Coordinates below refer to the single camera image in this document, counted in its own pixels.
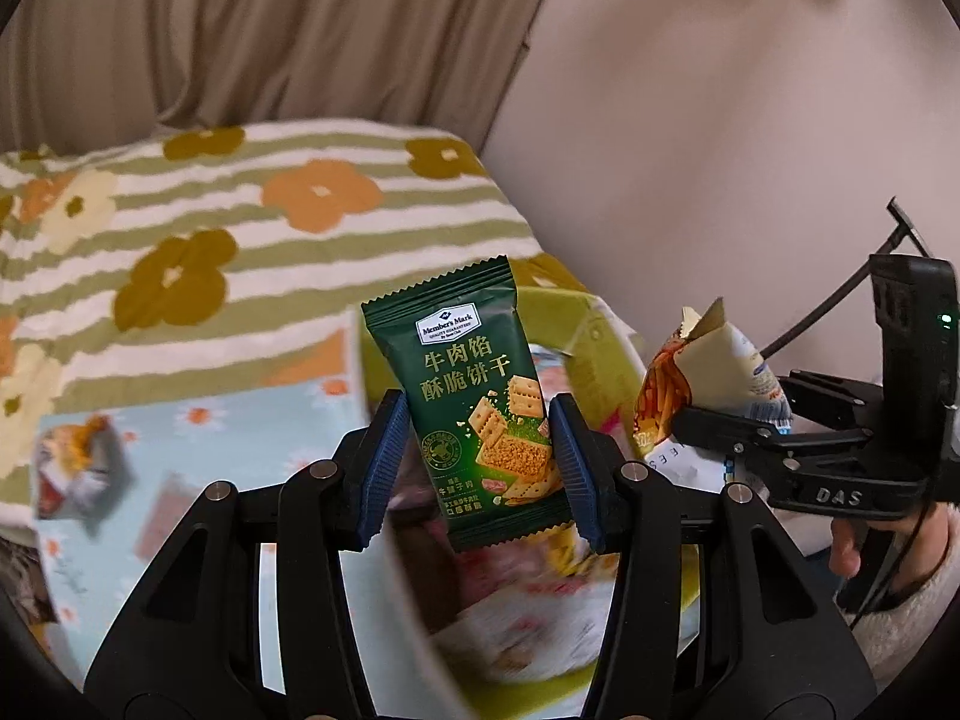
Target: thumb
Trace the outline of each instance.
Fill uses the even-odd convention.
[[[834,519],[830,524],[830,531],[833,533],[830,570],[839,577],[851,579],[860,570],[860,552],[856,549],[853,524],[848,519]]]

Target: striped bedding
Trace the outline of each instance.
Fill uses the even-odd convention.
[[[45,413],[290,384],[360,301],[542,256],[465,143],[354,119],[6,154],[0,224],[0,525],[29,523]]]

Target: brown curtain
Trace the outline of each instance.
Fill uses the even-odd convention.
[[[540,0],[23,0],[0,35],[0,149],[349,116],[480,148]]]

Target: green snack package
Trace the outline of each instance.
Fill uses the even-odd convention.
[[[363,304],[457,551],[569,522],[506,257]]]

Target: human hand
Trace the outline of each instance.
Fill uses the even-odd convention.
[[[893,531],[909,536],[917,525],[920,514],[894,520],[892,522],[868,522],[878,531]],[[860,552],[856,549],[853,524],[848,519],[834,519],[830,524],[833,543],[830,546],[830,570],[844,579],[855,577],[860,570]],[[949,547],[949,516],[947,504],[938,503],[930,509],[910,553],[901,562],[890,589],[900,593],[911,587],[920,586],[936,573],[940,563],[947,555]]]

